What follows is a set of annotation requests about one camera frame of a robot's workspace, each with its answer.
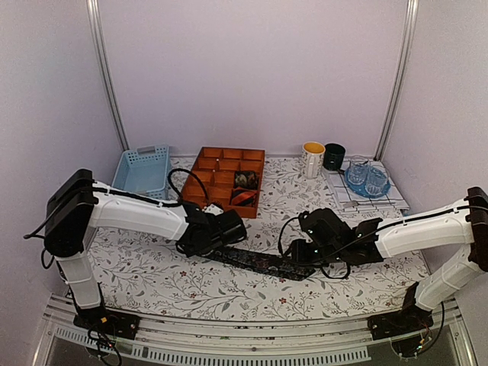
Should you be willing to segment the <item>dark floral necktie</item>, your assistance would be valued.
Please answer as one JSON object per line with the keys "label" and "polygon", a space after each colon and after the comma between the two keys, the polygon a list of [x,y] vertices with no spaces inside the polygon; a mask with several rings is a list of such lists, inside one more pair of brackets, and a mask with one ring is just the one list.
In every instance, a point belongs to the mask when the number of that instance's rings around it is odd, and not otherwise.
{"label": "dark floral necktie", "polygon": [[215,262],[232,265],[261,275],[269,275],[292,281],[303,281],[312,276],[314,268],[300,267],[285,261],[277,255],[251,252],[244,249],[223,247],[204,256]]}

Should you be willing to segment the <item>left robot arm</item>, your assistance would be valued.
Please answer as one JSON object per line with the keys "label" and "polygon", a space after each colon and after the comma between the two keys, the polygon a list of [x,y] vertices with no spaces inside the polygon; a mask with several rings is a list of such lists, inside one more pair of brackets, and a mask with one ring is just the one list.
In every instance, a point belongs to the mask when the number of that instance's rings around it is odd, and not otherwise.
{"label": "left robot arm", "polygon": [[98,331],[108,330],[114,320],[88,260],[88,230],[111,227],[150,233],[174,241],[187,257],[247,237],[235,210],[207,213],[182,198],[164,201],[121,191],[94,180],[87,169],[79,169],[50,198],[42,226],[44,248],[59,264],[78,316]]}

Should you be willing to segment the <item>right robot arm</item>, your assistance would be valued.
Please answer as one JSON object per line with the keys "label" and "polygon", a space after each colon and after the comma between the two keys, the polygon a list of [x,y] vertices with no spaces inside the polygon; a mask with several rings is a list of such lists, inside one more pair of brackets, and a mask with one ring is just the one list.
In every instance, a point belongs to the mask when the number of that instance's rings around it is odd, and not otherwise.
{"label": "right robot arm", "polygon": [[297,265],[382,262],[406,252],[438,246],[460,248],[429,277],[410,286],[394,317],[400,332],[411,332],[443,300],[487,271],[487,194],[480,187],[453,204],[403,219],[374,218],[350,227],[330,209],[303,212],[298,223],[307,239],[294,240],[285,255]]}

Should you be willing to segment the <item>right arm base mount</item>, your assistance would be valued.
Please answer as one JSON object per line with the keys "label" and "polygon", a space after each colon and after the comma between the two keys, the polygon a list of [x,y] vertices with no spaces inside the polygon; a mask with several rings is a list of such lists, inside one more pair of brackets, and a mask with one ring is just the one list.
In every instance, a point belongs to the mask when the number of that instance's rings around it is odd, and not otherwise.
{"label": "right arm base mount", "polygon": [[401,336],[433,326],[432,310],[417,306],[415,298],[419,282],[408,287],[400,310],[368,317],[373,340]]}

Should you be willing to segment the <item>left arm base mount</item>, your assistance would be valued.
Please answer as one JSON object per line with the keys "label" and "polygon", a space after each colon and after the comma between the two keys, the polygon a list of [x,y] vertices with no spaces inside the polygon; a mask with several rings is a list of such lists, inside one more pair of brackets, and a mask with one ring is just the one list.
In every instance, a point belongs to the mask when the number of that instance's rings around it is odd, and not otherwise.
{"label": "left arm base mount", "polygon": [[84,329],[96,329],[122,339],[134,340],[141,318],[137,315],[109,310],[104,303],[103,293],[98,285],[99,301],[88,308],[81,308],[76,295],[72,295],[76,315],[73,324]]}

